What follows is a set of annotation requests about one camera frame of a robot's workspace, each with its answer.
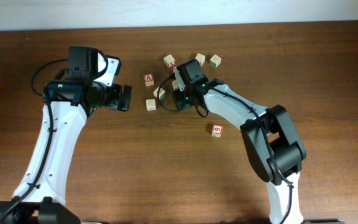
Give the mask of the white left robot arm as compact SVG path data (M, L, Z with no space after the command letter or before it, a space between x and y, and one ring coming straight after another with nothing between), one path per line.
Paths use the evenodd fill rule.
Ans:
M0 201L0 223L81 223L66 208L74 148L98 108L128 111L132 88L114 83L119 58L92 47L70 47L68 67L40 94L42 126L25 175L10 201Z

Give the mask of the ice cream number four block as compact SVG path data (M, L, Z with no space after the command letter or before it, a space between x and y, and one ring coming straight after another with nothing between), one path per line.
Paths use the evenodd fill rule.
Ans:
M179 90L179 89L180 89L177 80L173 80L173 81L172 81L172 87L173 87L174 90Z

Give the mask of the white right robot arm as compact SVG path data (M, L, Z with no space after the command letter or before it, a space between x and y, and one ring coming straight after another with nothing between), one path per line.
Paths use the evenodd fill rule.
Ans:
M255 104L217 78L209 80L192 59L173 68L178 109L194 106L237 127L257 176L267 184L271 223L302 223L298 181L306 149L288 111Z

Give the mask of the red number nine block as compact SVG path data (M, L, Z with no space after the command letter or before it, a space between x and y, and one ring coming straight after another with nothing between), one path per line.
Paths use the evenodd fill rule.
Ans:
M214 124L211 135L220 138L223 133L223 126Z

